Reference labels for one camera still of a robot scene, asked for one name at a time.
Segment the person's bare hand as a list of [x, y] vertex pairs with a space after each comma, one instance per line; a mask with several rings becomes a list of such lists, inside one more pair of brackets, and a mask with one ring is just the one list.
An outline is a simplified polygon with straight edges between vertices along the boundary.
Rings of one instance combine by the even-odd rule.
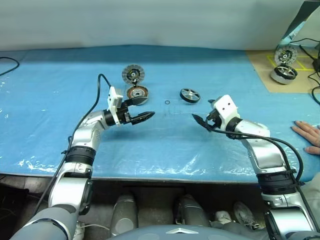
[[320, 155], [320, 127], [312, 126], [305, 121], [295, 121], [290, 127], [295, 133], [300, 135], [311, 145], [304, 148], [304, 151], [310, 155]]

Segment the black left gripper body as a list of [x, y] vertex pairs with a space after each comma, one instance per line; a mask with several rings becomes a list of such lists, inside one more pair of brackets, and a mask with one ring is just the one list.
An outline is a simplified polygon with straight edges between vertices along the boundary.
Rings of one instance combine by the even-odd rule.
[[129, 113], [128, 107], [133, 105], [133, 101], [131, 99], [127, 99], [123, 101], [119, 108], [117, 108], [117, 118], [120, 124], [128, 124], [131, 122], [131, 115]]

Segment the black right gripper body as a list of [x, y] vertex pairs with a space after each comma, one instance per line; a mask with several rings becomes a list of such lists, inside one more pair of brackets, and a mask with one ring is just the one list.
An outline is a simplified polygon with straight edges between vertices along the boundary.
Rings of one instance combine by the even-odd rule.
[[215, 129], [220, 129], [222, 120], [220, 118], [219, 112], [214, 109], [205, 118], [205, 127], [208, 131], [214, 131]]

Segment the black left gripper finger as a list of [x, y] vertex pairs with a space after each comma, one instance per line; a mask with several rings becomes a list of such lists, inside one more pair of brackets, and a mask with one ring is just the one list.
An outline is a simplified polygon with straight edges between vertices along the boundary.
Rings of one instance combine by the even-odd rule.
[[130, 123], [132, 125], [136, 125], [136, 124], [145, 122], [148, 119], [150, 119], [153, 115], [155, 115], [154, 111], [146, 111], [146, 112], [140, 113], [137, 116], [131, 117]]
[[148, 100], [148, 97], [146, 97], [146, 96], [136, 96], [136, 97], [132, 97], [130, 99], [125, 100], [124, 104], [127, 107], [139, 106], [139, 105], [143, 105], [147, 100]]

